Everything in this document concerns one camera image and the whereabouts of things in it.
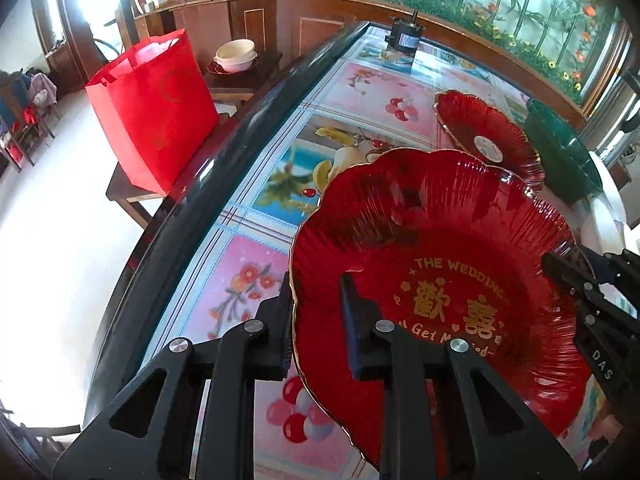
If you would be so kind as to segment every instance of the tiled floor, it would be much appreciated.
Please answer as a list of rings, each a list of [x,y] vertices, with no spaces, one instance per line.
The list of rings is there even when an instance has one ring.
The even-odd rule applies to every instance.
[[[0,399],[27,426],[82,421],[94,335],[142,234],[104,195],[116,157],[86,95],[60,108],[35,167],[0,181]]]

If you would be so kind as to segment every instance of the metal screw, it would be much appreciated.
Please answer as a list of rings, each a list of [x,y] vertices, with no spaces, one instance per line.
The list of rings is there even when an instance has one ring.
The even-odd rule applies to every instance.
[[[244,329],[247,332],[255,333],[255,332],[260,332],[263,326],[264,326],[263,323],[259,319],[250,319],[244,324]]]
[[[394,322],[388,319],[379,319],[376,321],[376,330],[379,332],[393,332],[395,327]]]
[[[184,352],[187,348],[189,348],[189,342],[183,337],[177,337],[169,343],[169,350],[176,354]]]
[[[464,339],[452,339],[449,342],[451,349],[455,352],[460,352],[463,354],[467,350],[469,350],[469,343],[467,343]]]

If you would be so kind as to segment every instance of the round label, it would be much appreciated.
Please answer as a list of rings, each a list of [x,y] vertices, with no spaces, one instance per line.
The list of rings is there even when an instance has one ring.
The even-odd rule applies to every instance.
[[[502,152],[493,141],[483,136],[475,136],[474,144],[478,151],[482,153],[484,158],[487,158],[491,162],[502,162],[502,159],[504,158],[502,156]]]

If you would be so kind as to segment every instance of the red plate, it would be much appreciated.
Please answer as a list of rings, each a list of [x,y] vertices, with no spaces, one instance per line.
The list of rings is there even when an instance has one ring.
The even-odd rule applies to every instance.
[[[436,94],[433,111],[440,126],[462,150],[487,164],[513,171],[535,191],[542,188],[545,170],[538,151],[500,110],[475,95],[449,90]]]
[[[292,247],[294,350],[315,400],[373,464],[382,385],[351,378],[338,279],[418,338],[462,337],[553,434],[590,375],[572,343],[575,305],[542,275],[548,251],[583,262],[568,225],[509,171],[456,150],[391,150],[345,170]]]

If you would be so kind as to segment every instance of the red bag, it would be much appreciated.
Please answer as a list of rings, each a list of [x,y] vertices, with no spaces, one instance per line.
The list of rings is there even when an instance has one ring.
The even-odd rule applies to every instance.
[[[86,92],[132,184],[165,195],[218,124],[185,30],[132,46]]]

